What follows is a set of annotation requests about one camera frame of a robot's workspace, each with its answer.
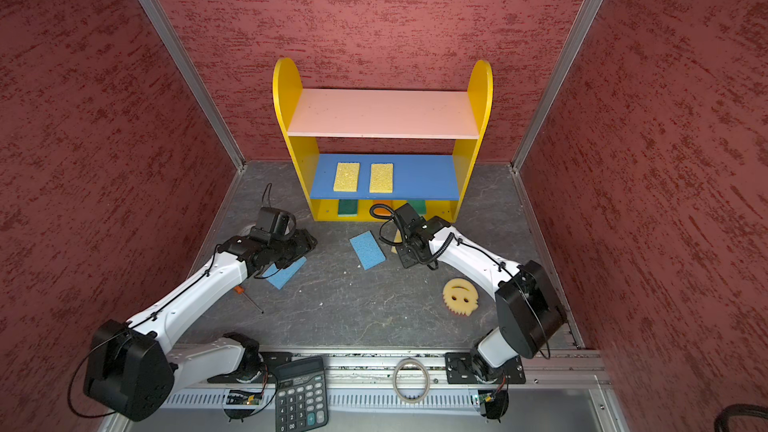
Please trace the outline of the bright green sponge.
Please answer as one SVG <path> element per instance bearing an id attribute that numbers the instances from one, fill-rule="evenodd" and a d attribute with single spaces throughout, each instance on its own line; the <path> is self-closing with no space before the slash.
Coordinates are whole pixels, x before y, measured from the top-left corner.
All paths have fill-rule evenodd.
<path id="1" fill-rule="evenodd" d="M 409 200 L 408 204 L 418 215 L 425 216 L 427 214 L 427 204 L 425 200 Z"/>

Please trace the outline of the tan yellow sponge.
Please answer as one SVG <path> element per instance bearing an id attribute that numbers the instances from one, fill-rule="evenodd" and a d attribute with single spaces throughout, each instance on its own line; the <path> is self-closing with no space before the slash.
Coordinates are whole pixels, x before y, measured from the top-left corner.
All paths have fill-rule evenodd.
<path id="1" fill-rule="evenodd" d="M 397 245 L 402 243 L 402 235 L 399 230 L 396 231 L 393 242 L 394 245 L 391 247 L 391 252 L 397 254 Z"/>

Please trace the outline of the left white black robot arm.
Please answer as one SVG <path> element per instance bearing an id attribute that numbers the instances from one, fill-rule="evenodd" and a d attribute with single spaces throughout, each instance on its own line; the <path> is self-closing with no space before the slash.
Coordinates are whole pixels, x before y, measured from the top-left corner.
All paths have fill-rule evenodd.
<path id="1" fill-rule="evenodd" d="M 157 411 L 166 399 L 217 376 L 242 383 L 266 377 L 259 344 L 227 333 L 201 346 L 179 349 L 182 335 L 221 297 L 270 267 L 286 269 L 317 246 L 305 229 L 282 239 L 234 236 L 168 295 L 126 322 L 108 320 L 94 333 L 81 367 L 84 394 L 132 421 Z"/>

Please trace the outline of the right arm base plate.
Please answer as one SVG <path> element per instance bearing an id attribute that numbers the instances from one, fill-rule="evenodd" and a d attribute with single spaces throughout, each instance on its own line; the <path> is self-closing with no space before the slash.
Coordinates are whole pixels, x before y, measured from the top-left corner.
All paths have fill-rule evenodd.
<path id="1" fill-rule="evenodd" d="M 502 366 L 490 366 L 474 352 L 449 352 L 445 356 L 445 369 L 449 384 L 511 385 L 526 383 L 525 371 L 519 357 L 507 360 Z"/>

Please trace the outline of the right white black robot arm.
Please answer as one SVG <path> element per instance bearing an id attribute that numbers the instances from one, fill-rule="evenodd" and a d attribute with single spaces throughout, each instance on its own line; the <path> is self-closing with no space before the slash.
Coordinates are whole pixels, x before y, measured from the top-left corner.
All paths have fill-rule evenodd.
<path id="1" fill-rule="evenodd" d="M 400 237 L 381 241 L 396 249 L 404 268 L 423 265 L 435 270 L 441 263 L 449 265 L 494 300 L 497 327 L 470 352 L 477 379 L 495 381 L 520 358 L 551 357 L 550 339 L 566 322 L 566 313 L 541 264 L 507 260 L 443 218 L 424 218 L 408 203 L 384 209 L 380 218 L 393 224 Z"/>

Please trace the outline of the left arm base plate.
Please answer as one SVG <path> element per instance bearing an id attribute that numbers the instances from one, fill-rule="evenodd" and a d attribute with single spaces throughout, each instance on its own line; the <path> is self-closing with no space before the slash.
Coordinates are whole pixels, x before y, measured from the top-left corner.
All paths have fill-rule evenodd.
<path id="1" fill-rule="evenodd" d="M 261 384 L 264 372 L 271 374 L 275 368 L 290 362 L 292 358 L 293 353 L 286 351 L 261 352 L 261 364 L 252 376 L 245 377 L 239 372 L 232 372 L 208 378 L 207 382 L 210 384 Z"/>

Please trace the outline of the dark green scouring sponge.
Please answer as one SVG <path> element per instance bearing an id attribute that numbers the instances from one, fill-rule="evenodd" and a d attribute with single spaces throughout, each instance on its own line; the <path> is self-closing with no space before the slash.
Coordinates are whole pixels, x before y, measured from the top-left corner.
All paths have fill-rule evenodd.
<path id="1" fill-rule="evenodd" d="M 343 199 L 338 201 L 337 215 L 339 217 L 354 217 L 358 215 L 358 201 Z"/>

